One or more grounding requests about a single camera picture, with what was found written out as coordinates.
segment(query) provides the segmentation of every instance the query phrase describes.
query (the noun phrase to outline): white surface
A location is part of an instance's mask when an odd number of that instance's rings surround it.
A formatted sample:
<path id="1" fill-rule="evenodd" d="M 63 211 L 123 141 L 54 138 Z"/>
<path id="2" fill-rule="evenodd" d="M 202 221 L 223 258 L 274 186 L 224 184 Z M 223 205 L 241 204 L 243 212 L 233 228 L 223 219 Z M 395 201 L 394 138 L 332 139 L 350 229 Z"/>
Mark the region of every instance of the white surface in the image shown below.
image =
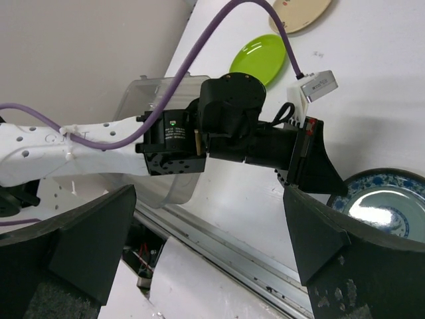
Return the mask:
<path id="1" fill-rule="evenodd" d="M 283 318 L 173 237 L 155 267 L 149 301 L 166 319 Z"/>
<path id="2" fill-rule="evenodd" d="M 114 143 L 131 135 L 141 125 L 134 116 L 117 122 L 66 126 L 64 131 L 90 141 Z M 0 153 L 0 184 L 4 187 L 56 176 L 149 175 L 143 154 L 135 152 L 135 144 L 142 143 L 143 136 L 123 148 L 103 152 L 68 140 L 51 128 L 6 123 L 0 126 L 0 134 L 5 141 Z"/>
<path id="3" fill-rule="evenodd" d="M 167 76 L 175 74 L 226 2 L 198 0 Z M 339 83 L 309 107 L 308 115 L 325 121 L 327 153 L 343 178 L 374 167 L 425 175 L 424 11 L 425 2 L 419 0 L 408 5 L 334 0 L 318 21 L 291 38 L 304 72 L 331 69 Z M 211 37 L 191 74 L 222 76 L 247 42 L 266 33 L 272 31 L 265 11 L 253 4 L 239 6 Z M 274 117 L 293 81 L 287 68 L 268 88 L 261 119 Z M 185 208 L 296 269 L 282 194 L 272 169 L 209 159 Z"/>
<path id="4" fill-rule="evenodd" d="M 134 272 L 120 261 L 108 303 L 102 307 L 98 319 L 159 319 L 158 310 L 135 285 Z"/>

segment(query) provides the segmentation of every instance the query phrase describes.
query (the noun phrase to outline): black cable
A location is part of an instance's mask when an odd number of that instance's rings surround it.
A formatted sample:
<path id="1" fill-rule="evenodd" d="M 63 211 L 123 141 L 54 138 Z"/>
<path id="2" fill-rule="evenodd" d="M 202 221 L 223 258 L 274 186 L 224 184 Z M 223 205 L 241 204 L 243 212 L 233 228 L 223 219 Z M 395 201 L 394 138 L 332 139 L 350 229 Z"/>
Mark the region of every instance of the black cable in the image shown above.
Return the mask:
<path id="1" fill-rule="evenodd" d="M 248 121 L 249 132 L 243 138 L 237 136 L 238 134 L 236 133 L 236 136 L 234 138 L 229 139 L 229 142 L 227 142 L 227 146 L 230 150 L 240 150 L 243 148 L 247 148 L 249 143 L 251 142 L 251 139 L 255 135 L 255 132 L 256 132 L 255 124 L 257 123 L 257 119 L 255 119 L 255 117 L 249 116 L 248 112 L 249 111 L 245 111 L 244 115 Z"/>
<path id="2" fill-rule="evenodd" d="M 284 118 L 282 116 L 288 111 L 288 114 Z M 271 126 L 276 126 L 282 123 L 286 123 L 290 120 L 290 118 L 295 114 L 295 105 L 291 102 L 286 102 L 282 107 L 280 108 L 279 112 L 276 114 L 274 119 L 272 120 Z"/>

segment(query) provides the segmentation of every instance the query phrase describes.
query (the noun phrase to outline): white connector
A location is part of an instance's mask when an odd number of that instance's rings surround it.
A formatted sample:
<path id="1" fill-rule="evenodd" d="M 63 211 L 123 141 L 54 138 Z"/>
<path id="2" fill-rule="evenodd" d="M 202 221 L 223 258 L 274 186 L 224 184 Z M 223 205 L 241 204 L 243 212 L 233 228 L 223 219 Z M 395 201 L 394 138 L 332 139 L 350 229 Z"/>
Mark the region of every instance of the white connector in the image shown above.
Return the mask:
<path id="1" fill-rule="evenodd" d="M 290 124 L 303 127 L 307 116 L 308 104 L 325 96 L 338 87 L 332 71 L 323 71 L 305 75 L 286 89 L 288 102 L 295 106 Z"/>

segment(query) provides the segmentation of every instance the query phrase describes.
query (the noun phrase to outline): white wall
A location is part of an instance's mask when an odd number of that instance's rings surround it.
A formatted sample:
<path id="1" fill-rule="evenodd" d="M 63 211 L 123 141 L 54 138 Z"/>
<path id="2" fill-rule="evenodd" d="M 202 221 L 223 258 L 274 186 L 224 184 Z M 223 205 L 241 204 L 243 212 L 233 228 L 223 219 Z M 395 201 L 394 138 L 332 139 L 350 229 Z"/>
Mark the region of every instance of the white wall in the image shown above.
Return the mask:
<path id="1" fill-rule="evenodd" d="M 190 10 L 183 0 L 2 0 L 0 103 L 59 124 L 111 120 L 132 80 L 165 74 Z"/>
<path id="2" fill-rule="evenodd" d="M 194 7 L 198 0 L 185 0 L 190 6 Z"/>

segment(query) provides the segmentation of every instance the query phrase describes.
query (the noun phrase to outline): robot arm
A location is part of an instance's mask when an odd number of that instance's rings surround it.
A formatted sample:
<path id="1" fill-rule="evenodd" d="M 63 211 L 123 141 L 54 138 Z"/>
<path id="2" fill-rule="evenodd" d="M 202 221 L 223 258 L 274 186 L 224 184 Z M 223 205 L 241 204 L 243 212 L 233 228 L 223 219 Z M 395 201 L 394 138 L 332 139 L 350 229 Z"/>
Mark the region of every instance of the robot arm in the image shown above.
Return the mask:
<path id="1" fill-rule="evenodd" d="M 114 142 L 130 135 L 141 123 L 136 117 L 119 122 L 66 127 L 89 140 Z M 0 186 L 12 187 L 44 177 L 90 173 L 149 175 L 143 154 L 135 145 L 103 152 L 71 142 L 51 128 L 2 123 L 0 134 L 7 142 L 0 152 Z"/>
<path id="2" fill-rule="evenodd" d="M 310 74 L 291 86 L 290 101 L 272 122 L 259 121 L 266 98 L 259 80 L 242 73 L 209 79 L 185 110 L 162 112 L 143 137 L 116 150 L 87 148 L 71 141 L 69 133 L 116 142 L 137 130 L 150 112 L 118 122 L 67 126 L 61 133 L 2 123 L 7 143 L 0 152 L 0 200 L 10 202 L 11 195 L 21 207 L 37 204 L 33 181 L 44 177 L 200 173 L 208 155 L 273 168 L 282 185 L 308 193 L 344 195 L 347 187 L 325 151 L 323 122 L 306 116 L 308 102 L 337 87 L 328 72 Z M 282 123 L 283 128 L 276 127 Z"/>

